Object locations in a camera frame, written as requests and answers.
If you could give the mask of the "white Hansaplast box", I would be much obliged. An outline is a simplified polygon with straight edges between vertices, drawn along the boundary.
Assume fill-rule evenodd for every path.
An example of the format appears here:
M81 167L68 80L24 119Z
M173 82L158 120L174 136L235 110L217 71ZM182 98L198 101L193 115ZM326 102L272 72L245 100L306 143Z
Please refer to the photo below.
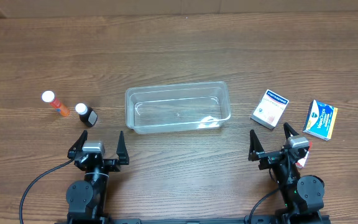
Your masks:
M266 90L250 119L268 129L274 129L289 102L290 100L274 91Z

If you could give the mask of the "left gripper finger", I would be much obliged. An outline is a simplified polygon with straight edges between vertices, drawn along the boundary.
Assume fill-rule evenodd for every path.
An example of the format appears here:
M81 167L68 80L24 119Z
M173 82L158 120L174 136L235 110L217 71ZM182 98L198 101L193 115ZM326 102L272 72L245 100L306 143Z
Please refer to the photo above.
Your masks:
M84 130L78 140L68 150L67 158L74 159L77 152L82 151L82 147L88 138L87 130Z
M119 135L116 154L118 156L120 165L129 165L129 155L126 149L123 131L121 131Z

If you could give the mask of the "dark bottle white cap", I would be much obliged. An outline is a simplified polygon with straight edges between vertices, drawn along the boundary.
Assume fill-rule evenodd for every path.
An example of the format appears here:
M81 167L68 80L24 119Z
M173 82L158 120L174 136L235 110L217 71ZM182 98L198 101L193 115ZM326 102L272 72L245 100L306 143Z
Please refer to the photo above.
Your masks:
M78 103L75 106L75 111L79 114L81 122L83 122L87 127L91 128L96 124L98 115L92 107L86 106L84 103Z

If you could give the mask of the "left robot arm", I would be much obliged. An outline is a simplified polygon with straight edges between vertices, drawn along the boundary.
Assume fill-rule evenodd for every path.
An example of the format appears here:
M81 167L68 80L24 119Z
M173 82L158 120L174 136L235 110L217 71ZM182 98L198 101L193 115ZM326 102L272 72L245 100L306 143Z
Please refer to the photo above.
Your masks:
M102 141L87 140L88 132L83 131L78 140L68 150L68 158L85 173L83 180L72 183L66 192L69 205L67 223L112 223L104 211L111 172L121 171L121 166L129 164L124 133L120 132L116 158L104 157Z

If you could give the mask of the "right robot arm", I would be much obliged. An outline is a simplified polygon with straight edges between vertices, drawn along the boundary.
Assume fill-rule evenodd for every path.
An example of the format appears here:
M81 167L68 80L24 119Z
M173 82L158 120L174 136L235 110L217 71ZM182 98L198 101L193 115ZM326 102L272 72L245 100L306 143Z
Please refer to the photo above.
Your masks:
M250 130L249 161L258 161L260 170L269 170L278 187L263 196L245 217L245 223L330 223L322 216L324 182L315 175L301 176L296 163L309 152L311 142L299 135L288 123L283 125L286 141L278 151L265 152L255 131ZM274 215L255 215L257 207L280 192L285 208Z

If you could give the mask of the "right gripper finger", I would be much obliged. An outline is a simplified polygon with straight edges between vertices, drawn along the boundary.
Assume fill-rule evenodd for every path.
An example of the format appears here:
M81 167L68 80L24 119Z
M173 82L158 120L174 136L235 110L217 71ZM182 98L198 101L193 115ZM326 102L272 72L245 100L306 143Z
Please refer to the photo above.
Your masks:
M265 151L253 129L250 130L250 148L249 148L249 161L258 161L261 154L264 154Z
M299 135L288 123L284 123L283 128L284 128L286 139Z

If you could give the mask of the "orange tube white cap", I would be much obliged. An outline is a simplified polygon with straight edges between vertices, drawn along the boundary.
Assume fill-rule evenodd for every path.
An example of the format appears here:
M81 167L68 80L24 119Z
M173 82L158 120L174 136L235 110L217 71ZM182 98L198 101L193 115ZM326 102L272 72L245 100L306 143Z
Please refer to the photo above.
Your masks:
M55 96L53 91L47 90L47 91L43 92L42 100L46 103L49 103L62 116L70 115L70 110Z

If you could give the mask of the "blue yellow VapoDrops box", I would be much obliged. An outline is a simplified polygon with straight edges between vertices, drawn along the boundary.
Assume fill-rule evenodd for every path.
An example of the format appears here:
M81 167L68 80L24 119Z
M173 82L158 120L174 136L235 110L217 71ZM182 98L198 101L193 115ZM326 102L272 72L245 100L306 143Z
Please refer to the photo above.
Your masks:
M332 137L338 108L313 100L310 103L303 132L328 141Z

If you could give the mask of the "red white small box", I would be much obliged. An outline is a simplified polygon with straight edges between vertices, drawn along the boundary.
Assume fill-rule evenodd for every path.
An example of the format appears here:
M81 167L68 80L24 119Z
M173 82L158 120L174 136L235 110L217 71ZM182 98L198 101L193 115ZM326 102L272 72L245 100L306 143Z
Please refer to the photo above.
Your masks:
M304 166L306 165L306 162L307 162L308 156L309 156L309 154L310 154L310 149L312 148L312 145L313 145L313 143L310 142L310 143L309 143L309 149L308 149L306 155L305 155L303 158L299 159L299 160L296 162L295 165L297 166L297 168L302 169L302 168L304 168Z

